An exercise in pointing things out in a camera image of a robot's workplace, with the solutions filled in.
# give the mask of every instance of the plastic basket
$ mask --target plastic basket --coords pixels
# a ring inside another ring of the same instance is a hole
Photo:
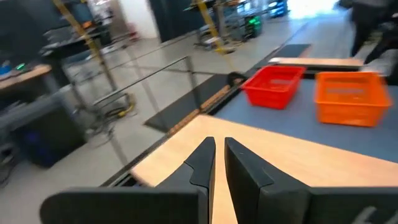
[[[242,89],[254,106],[284,109],[294,96],[304,67],[266,66],[246,81]]]
[[[392,105],[383,77],[375,72],[321,72],[315,95],[322,123],[373,127]]]

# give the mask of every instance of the red basket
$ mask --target red basket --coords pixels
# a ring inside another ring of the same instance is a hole
[[[246,81],[242,89],[254,106],[284,109],[294,96],[305,67],[266,66]]]

